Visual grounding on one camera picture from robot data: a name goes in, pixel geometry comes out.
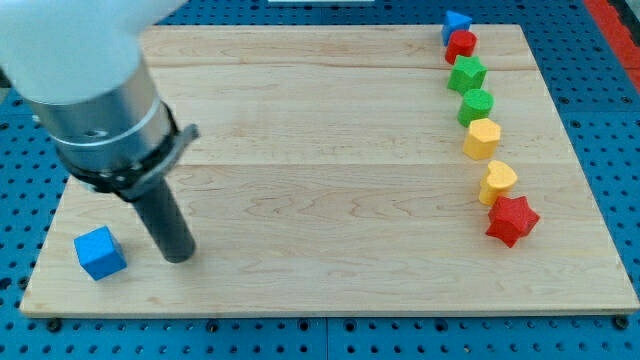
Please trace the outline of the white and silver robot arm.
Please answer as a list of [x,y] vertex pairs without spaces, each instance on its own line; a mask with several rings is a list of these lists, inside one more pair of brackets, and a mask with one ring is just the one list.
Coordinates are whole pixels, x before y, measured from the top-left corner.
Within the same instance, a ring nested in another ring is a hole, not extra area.
[[132,204],[163,257],[196,244],[165,181],[199,133],[179,128],[139,38],[183,0],[9,0],[1,70],[50,134],[76,179]]

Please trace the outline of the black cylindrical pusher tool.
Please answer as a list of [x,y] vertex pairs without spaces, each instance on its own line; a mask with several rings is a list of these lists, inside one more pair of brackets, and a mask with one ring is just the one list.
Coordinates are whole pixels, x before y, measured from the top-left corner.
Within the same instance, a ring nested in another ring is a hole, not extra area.
[[165,180],[138,197],[133,207],[166,261],[181,263],[193,256],[195,240]]

